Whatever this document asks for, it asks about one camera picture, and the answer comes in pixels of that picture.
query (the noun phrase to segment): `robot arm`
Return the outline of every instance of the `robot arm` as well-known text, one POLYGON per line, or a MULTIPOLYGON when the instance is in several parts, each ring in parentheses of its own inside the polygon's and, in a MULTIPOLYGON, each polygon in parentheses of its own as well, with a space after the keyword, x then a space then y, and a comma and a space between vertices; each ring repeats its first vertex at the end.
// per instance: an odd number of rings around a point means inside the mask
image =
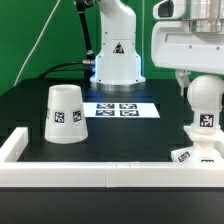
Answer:
POLYGON ((224 74, 223 0, 166 0, 153 12, 161 21, 153 29, 152 60, 176 69, 182 93, 191 71, 224 74))
POLYGON ((141 58, 135 50, 135 12, 120 0, 76 0, 80 18, 94 3, 100 9, 102 34, 101 51, 95 59, 95 75, 90 79, 91 87, 110 91, 141 87, 145 78, 141 76, 141 58))

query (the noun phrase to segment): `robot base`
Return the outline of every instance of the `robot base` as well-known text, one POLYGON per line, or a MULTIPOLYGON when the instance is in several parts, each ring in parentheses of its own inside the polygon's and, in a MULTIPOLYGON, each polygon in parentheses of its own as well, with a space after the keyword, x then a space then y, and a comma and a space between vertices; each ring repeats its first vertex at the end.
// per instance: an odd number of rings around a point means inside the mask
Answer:
POLYGON ((222 155, 216 150, 216 142, 221 142, 224 137, 222 130, 212 135, 202 135, 193 131, 192 126, 185 126, 193 146, 171 152, 173 162, 189 163, 223 163, 222 155))
POLYGON ((90 87, 94 89, 101 89, 111 92, 128 92, 133 91, 136 89, 144 89, 145 88, 145 82, 137 82, 134 84, 129 85, 112 85, 112 84, 104 84, 99 82, 92 82, 90 81, 90 87))

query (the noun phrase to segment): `warning label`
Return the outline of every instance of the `warning label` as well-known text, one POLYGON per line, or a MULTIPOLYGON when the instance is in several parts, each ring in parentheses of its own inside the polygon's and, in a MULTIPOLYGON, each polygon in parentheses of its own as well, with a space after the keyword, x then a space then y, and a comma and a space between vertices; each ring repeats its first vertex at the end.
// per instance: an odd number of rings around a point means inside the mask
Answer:
POLYGON ((115 53, 115 54, 124 54, 124 49, 121 46, 121 43, 120 42, 117 44, 117 46, 114 49, 113 53, 115 53))

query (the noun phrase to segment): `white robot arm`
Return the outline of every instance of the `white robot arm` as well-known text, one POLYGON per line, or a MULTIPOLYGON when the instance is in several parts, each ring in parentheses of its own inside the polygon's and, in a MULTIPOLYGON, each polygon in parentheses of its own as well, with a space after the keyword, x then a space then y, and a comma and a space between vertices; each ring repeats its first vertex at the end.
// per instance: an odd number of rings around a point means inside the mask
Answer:
POLYGON ((223 163, 216 142, 224 139, 219 126, 224 81, 203 75, 190 83, 188 74, 224 74, 224 1, 162 1, 154 7, 154 17, 162 21, 153 29, 152 60, 158 67, 176 69, 182 93, 188 87, 194 111, 192 125, 184 127, 193 146, 172 151, 171 157, 176 162, 223 163))
POLYGON ((97 3, 101 16, 101 51, 95 60, 93 88, 129 91, 144 86, 141 57, 136 53, 136 15, 120 0, 76 0, 81 8, 97 3))
POLYGON ((224 74, 223 0, 167 0, 154 7, 154 16, 176 20, 155 25, 152 60, 158 67, 176 69, 182 88, 189 86, 191 71, 224 74))

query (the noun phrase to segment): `black cable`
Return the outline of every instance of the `black cable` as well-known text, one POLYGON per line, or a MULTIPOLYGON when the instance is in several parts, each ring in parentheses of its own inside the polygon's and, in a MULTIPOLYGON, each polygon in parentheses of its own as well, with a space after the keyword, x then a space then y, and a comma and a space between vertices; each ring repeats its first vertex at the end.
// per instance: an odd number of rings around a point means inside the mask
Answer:
POLYGON ((86 50, 87 50, 87 52, 92 51, 92 46, 91 46, 91 41, 90 41, 90 37, 89 37, 89 30, 88 30, 88 27, 87 27, 85 13, 84 12, 79 13, 79 17, 80 17, 80 21, 81 21, 81 24, 82 24, 86 50))
POLYGON ((92 7, 93 1, 75 0, 75 3, 76 3, 75 5, 77 8, 77 11, 79 13, 81 25, 82 25, 84 42, 85 42, 85 46, 86 46, 86 50, 87 50, 86 57, 87 57, 87 59, 95 59, 95 55, 93 53, 92 46, 91 46, 89 30, 88 30, 88 26, 87 26, 87 22, 86 22, 86 16, 85 16, 86 8, 92 7))
POLYGON ((59 71, 59 70, 56 70, 58 68, 71 66, 71 65, 82 65, 82 61, 68 62, 68 63, 64 63, 64 64, 55 65, 55 66, 51 67, 50 69, 48 69, 47 71, 40 74, 38 76, 38 78, 43 79, 48 73, 53 72, 53 71, 59 71))

